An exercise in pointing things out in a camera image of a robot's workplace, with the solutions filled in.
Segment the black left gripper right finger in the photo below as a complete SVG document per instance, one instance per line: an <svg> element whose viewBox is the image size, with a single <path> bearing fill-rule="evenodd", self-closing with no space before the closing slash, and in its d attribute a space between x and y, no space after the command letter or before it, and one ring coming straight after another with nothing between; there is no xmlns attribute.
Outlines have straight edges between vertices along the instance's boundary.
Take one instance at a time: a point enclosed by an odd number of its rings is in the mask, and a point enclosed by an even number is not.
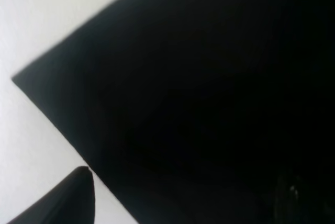
<svg viewBox="0 0 335 224"><path fill-rule="evenodd" d="M280 174L274 196L274 223L313 223L310 184L299 176Z"/></svg>

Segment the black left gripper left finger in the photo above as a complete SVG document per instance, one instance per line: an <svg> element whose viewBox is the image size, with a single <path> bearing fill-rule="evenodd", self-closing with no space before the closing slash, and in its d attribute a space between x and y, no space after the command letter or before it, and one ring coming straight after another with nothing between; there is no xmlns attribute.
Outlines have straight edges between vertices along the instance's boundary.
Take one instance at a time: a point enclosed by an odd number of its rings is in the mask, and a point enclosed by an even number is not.
<svg viewBox="0 0 335 224"><path fill-rule="evenodd" d="M94 223L93 174L79 166L10 223Z"/></svg>

